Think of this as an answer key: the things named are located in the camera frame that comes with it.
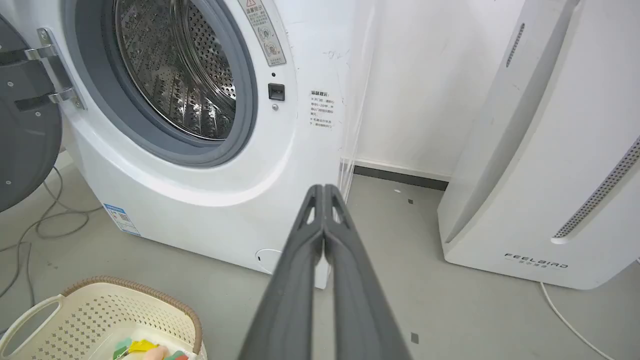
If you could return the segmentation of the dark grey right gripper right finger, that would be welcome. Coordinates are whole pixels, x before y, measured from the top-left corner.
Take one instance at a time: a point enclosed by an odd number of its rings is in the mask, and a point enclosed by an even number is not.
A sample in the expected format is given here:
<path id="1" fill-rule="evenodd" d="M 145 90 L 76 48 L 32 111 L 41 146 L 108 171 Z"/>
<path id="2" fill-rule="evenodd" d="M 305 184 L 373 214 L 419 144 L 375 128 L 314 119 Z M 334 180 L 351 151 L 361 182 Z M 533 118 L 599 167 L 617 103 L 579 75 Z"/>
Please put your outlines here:
<path id="1" fill-rule="evenodd" d="M 336 360 L 412 360 L 338 187 L 323 187 L 325 255 L 333 267 Z"/>

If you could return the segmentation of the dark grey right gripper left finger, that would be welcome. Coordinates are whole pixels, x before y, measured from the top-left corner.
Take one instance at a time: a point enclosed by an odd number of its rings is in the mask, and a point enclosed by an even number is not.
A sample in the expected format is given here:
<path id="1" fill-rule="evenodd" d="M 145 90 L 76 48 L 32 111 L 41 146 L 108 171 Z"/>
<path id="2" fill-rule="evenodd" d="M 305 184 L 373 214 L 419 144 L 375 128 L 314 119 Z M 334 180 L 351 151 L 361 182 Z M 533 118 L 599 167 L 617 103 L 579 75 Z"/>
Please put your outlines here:
<path id="1" fill-rule="evenodd" d="M 247 331 L 238 360 L 312 360 L 316 267 L 323 255 L 323 186 L 311 186 Z"/>

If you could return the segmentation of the grey washing machine door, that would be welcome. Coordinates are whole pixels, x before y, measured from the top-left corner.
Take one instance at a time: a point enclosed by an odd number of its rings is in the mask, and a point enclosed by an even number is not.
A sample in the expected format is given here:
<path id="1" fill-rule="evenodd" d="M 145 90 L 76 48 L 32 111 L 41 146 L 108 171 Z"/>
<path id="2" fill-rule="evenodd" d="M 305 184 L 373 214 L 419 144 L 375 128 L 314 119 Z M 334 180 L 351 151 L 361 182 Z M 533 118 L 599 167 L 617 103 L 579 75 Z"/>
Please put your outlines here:
<path id="1" fill-rule="evenodd" d="M 62 117 L 45 66 L 0 14 L 0 212 L 25 200 L 57 161 Z"/>

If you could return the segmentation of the white front-load washing machine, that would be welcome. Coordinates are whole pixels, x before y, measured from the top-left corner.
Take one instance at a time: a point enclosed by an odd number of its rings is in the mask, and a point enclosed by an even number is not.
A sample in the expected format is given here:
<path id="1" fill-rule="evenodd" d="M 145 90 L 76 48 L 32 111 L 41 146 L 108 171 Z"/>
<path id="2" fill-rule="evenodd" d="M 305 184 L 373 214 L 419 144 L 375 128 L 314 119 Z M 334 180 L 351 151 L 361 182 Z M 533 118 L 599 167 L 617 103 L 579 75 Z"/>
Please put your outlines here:
<path id="1" fill-rule="evenodd" d="M 308 189 L 346 198 L 383 0 L 0 0 L 123 232 L 271 274 Z"/>

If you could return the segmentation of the cream perforated laundry basket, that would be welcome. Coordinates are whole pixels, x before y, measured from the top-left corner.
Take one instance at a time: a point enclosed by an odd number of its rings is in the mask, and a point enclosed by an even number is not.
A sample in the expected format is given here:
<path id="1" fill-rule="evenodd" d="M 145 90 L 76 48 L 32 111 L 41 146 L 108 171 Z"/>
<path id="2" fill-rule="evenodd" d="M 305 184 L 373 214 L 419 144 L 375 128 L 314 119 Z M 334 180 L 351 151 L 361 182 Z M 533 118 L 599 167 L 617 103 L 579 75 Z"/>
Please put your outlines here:
<path id="1" fill-rule="evenodd" d="M 82 280 L 23 313 L 0 339 L 0 360 L 112 360 L 126 338 L 208 360 L 190 306 L 114 276 Z"/>

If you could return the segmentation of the white air purifier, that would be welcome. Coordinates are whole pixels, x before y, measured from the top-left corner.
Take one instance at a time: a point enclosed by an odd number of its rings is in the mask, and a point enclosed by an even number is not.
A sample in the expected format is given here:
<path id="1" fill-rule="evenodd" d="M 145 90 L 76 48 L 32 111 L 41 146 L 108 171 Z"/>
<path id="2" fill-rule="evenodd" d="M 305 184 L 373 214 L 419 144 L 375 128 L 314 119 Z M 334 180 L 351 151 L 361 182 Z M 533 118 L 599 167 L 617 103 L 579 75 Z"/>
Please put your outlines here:
<path id="1" fill-rule="evenodd" d="M 567 289 L 640 265 L 640 0 L 524 0 L 438 228 L 450 264 Z"/>

